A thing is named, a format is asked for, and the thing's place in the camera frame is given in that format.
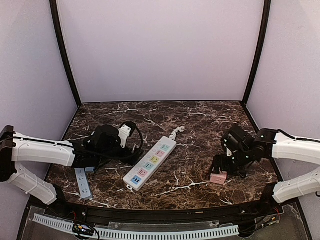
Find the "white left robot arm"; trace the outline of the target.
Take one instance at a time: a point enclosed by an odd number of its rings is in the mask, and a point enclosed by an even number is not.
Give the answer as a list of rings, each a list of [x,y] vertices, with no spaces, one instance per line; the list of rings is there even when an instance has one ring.
[[[53,141],[25,136],[7,125],[0,133],[0,181],[20,188],[48,206],[63,201],[62,190],[40,179],[22,163],[97,170],[110,160],[127,162],[133,156],[126,146],[133,131],[134,127],[125,122],[119,129],[111,125],[98,126],[82,140]]]

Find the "white multicolour power strip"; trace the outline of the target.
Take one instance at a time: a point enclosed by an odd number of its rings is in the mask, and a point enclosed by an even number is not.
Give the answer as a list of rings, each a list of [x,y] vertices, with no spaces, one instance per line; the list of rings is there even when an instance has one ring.
[[[163,136],[143,158],[123,177],[126,187],[139,191],[156,173],[177,146],[173,136]]]

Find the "pink cube socket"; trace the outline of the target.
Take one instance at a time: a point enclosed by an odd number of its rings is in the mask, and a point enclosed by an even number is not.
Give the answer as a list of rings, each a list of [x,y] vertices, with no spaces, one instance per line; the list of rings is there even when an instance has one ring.
[[[210,174],[210,182],[214,184],[223,185],[227,179],[227,172],[222,171],[220,173],[211,173]]]

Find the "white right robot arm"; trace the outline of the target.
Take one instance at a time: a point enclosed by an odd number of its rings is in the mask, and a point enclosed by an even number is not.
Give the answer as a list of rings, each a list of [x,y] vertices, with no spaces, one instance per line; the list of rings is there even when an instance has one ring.
[[[224,184],[228,176],[245,178],[246,167],[262,159],[288,159],[300,162],[320,163],[320,141],[293,136],[281,129],[263,128],[256,136],[233,125],[221,138],[224,153],[213,157],[210,181]],[[277,206],[288,200],[320,191],[320,170],[297,178],[268,184],[260,202]]]

